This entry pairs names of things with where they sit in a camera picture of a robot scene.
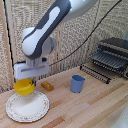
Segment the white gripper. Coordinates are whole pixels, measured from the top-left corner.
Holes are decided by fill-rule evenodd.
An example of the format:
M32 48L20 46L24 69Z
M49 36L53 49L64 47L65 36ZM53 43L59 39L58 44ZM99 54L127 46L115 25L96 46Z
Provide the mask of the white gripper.
M43 74L47 74L48 72L48 62L42 62L33 67L30 67L26 63L19 63L14 65L14 78L16 80L37 77ZM34 84L34 86L36 86L37 81L33 79L32 83Z

